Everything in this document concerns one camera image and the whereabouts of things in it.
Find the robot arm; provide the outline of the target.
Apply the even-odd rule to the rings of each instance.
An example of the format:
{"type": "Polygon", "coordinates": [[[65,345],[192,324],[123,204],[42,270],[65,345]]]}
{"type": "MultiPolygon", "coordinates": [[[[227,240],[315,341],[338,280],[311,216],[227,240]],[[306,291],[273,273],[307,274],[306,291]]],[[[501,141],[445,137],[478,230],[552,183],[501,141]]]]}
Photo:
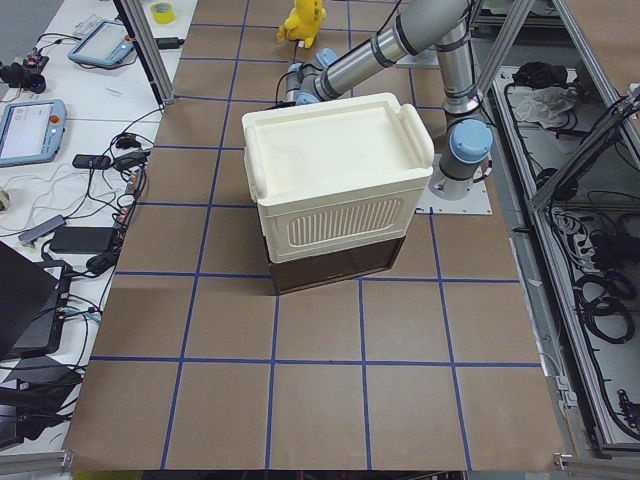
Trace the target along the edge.
{"type": "Polygon", "coordinates": [[[334,100],[398,61],[433,46],[444,88],[446,147],[429,181],[434,195],[450,201],[466,197],[490,170],[494,136],[481,116],[482,94],[474,76],[470,39],[470,1],[414,1],[393,22],[338,56],[325,48],[285,75],[286,101],[302,105],[334,100]]]}

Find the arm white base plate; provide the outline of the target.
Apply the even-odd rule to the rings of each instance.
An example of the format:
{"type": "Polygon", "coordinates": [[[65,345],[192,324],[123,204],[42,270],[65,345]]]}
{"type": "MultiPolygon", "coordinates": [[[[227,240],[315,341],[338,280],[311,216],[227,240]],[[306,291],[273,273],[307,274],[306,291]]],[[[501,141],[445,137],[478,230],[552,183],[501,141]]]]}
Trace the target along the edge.
{"type": "Polygon", "coordinates": [[[457,200],[442,198],[427,186],[418,201],[415,213],[489,216],[493,214],[493,209],[486,183],[479,182],[473,184],[471,190],[463,198],[457,200]]]}

